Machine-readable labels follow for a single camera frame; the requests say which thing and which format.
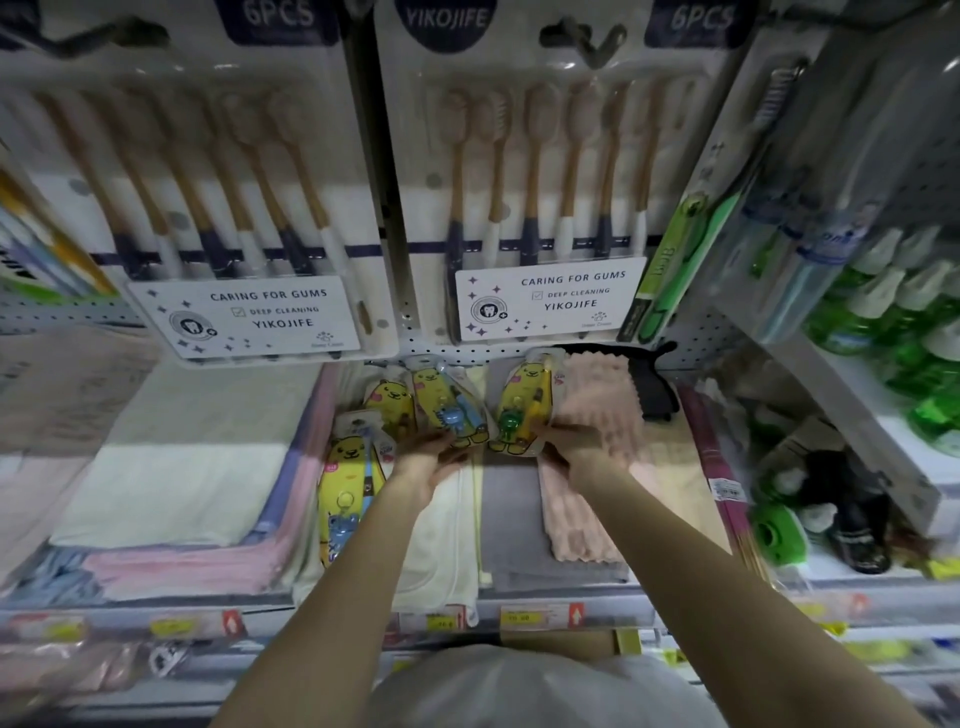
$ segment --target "white cap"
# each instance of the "white cap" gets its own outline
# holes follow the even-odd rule
[[[890,265],[897,250],[897,243],[903,237],[901,228],[890,228],[881,235],[867,250],[857,256],[850,267],[868,276],[877,276]]]
[[[894,256],[894,265],[908,271],[920,268],[933,250],[933,241],[940,234],[941,227],[927,225],[914,231],[910,237],[900,243],[897,254]]]
[[[897,286],[906,276],[901,268],[887,268],[866,285],[856,289],[847,301],[847,310],[861,319],[878,319],[894,302]]]
[[[895,298],[897,305],[910,311],[923,311],[940,295],[940,288],[951,270],[953,264],[949,260],[930,263],[900,287]]]
[[[960,319],[936,327],[924,337],[924,348],[947,361],[960,361]]]

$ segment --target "white towel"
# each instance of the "white towel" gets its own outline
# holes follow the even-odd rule
[[[274,486],[319,372],[162,362],[117,419],[51,542],[237,544]]]

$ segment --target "metal display hook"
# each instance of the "metal display hook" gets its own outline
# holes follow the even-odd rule
[[[125,48],[147,48],[170,42],[170,35],[162,25],[135,16],[117,18],[60,40],[51,40],[32,28],[16,28],[0,22],[0,36],[58,61],[87,56],[111,43]]]
[[[597,48],[590,42],[589,36],[572,15],[564,15],[560,19],[560,25],[564,29],[564,33],[573,41],[573,47],[577,49],[577,53],[580,54],[584,63],[594,71],[599,71],[607,65],[627,39],[627,29],[622,24],[617,23],[610,28],[607,37]]]

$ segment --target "product label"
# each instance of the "product label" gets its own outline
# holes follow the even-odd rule
[[[645,257],[457,272],[465,341],[619,328]]]
[[[756,0],[654,0],[643,42],[650,48],[739,48],[756,20]]]
[[[815,219],[811,219],[806,226],[797,249],[798,255],[820,265],[846,264],[879,211],[879,205],[867,203],[857,209],[832,210],[815,215]]]
[[[339,276],[145,280],[127,288],[183,359],[360,348]]]
[[[39,0],[2,0],[0,23],[18,31],[40,32]],[[23,45],[0,36],[0,51],[21,51]]]
[[[462,53],[476,45],[493,21],[496,0],[395,0],[413,39],[434,53]]]
[[[216,0],[237,45],[335,45],[337,13],[328,0]]]

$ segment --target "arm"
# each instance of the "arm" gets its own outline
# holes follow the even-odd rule
[[[927,725],[786,598],[616,467],[596,430],[541,434],[569,463],[571,487],[603,523],[731,726]]]
[[[237,683],[213,728],[359,722],[414,522],[437,484],[466,457],[441,455],[452,441],[452,435],[426,435],[398,457],[337,560]]]

